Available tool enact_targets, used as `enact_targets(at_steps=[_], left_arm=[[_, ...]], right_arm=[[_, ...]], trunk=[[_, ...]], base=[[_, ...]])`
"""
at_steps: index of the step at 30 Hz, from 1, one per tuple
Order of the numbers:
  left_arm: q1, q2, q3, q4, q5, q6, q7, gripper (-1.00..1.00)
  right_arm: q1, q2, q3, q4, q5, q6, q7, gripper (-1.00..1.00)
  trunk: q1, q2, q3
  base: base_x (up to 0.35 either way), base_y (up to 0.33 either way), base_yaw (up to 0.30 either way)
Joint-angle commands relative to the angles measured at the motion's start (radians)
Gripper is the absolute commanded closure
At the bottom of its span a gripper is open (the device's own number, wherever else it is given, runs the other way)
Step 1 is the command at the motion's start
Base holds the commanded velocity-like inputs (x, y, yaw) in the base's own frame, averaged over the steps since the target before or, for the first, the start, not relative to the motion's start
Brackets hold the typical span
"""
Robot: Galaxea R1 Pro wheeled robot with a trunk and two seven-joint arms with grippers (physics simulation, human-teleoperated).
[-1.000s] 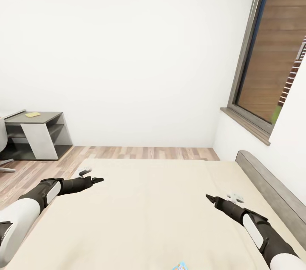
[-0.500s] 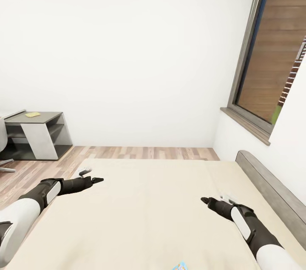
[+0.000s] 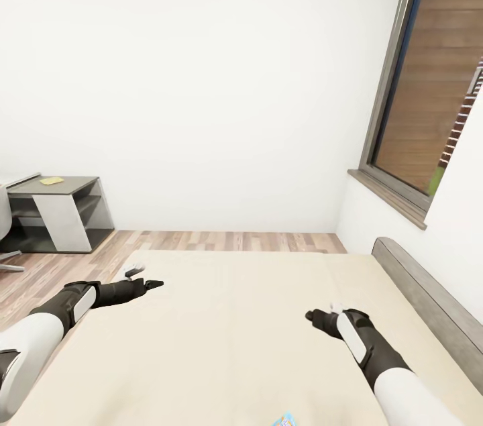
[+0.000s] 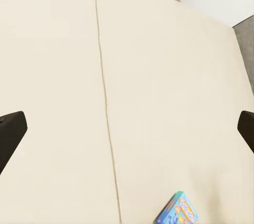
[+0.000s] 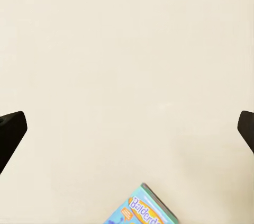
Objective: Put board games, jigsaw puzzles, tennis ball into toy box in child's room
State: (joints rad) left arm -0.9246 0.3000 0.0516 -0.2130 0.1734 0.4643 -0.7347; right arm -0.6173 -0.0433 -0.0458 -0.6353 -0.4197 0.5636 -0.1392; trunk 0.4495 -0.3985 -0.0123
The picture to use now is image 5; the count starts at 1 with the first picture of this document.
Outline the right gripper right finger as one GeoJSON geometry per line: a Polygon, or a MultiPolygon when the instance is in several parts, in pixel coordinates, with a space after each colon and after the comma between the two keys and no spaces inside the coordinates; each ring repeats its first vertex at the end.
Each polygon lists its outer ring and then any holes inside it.
{"type": "Polygon", "coordinates": [[[238,120],[237,129],[254,153],[254,113],[243,110],[238,120]]]}

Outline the board game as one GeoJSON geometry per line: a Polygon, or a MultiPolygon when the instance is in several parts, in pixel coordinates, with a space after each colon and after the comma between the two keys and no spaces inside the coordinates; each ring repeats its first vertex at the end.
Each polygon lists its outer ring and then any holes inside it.
{"type": "Polygon", "coordinates": [[[103,224],[178,224],[178,220],[141,183],[103,224]]]}

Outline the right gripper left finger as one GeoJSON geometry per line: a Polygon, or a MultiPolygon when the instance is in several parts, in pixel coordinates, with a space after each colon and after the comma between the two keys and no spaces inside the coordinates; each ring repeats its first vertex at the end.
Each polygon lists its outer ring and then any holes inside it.
{"type": "Polygon", "coordinates": [[[11,159],[27,130],[28,125],[22,110],[0,117],[0,174],[11,159]]]}

